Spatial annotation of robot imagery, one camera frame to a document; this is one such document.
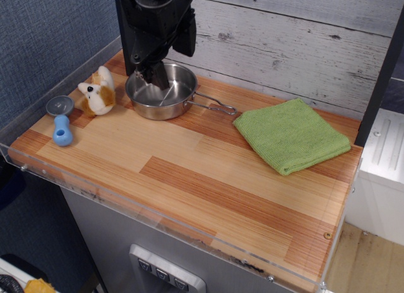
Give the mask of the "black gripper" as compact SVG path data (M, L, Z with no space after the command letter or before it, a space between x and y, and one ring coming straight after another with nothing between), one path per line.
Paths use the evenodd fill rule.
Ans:
M161 90L169 87L162 62L171 49L192 57L196 47L196 20L193 0L142 0L138 4L148 13L147 31L136 32L132 60L141 67L135 75Z

